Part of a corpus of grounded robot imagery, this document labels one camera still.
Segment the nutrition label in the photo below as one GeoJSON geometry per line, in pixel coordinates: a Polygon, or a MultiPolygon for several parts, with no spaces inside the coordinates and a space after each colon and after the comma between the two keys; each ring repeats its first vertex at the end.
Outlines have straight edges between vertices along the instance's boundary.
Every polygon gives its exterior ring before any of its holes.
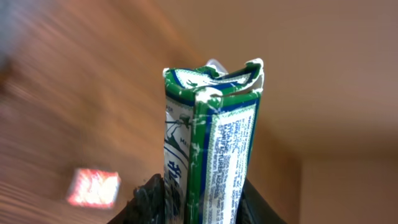
{"type": "Polygon", "coordinates": [[[254,106],[216,115],[213,119],[206,169],[203,223],[235,221],[254,119],[254,106]]]}

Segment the green and white gum package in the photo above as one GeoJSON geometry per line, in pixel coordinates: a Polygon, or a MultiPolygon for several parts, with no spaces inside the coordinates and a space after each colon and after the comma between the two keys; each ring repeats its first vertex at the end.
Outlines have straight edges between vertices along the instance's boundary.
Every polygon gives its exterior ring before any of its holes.
{"type": "Polygon", "coordinates": [[[235,223],[264,83],[257,58],[233,73],[165,68],[166,223],[235,223]]]}

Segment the wood grain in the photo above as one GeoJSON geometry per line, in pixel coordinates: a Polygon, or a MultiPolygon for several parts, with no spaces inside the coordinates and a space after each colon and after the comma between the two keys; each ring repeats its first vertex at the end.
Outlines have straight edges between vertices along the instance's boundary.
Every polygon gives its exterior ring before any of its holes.
{"type": "Polygon", "coordinates": [[[150,1],[9,1],[0,223],[106,223],[163,170],[164,67],[203,60],[150,1]],[[113,210],[71,207],[74,169],[119,172],[113,210]]]}

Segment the ceiling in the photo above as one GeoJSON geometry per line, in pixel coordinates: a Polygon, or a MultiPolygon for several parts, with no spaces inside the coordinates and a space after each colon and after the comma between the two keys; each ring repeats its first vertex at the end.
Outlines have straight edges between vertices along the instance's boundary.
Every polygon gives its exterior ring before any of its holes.
{"type": "Polygon", "coordinates": [[[398,154],[398,1],[160,1],[229,71],[266,64],[259,122],[302,154],[398,154]]]}

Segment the white label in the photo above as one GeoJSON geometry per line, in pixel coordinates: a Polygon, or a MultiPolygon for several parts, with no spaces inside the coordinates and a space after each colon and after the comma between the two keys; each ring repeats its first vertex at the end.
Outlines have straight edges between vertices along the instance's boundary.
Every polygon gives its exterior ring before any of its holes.
{"type": "Polygon", "coordinates": [[[246,177],[256,106],[212,117],[203,223],[234,224],[246,177]]]}
{"type": "Polygon", "coordinates": [[[167,223],[183,223],[192,116],[192,107],[166,99],[164,180],[167,223]]]}

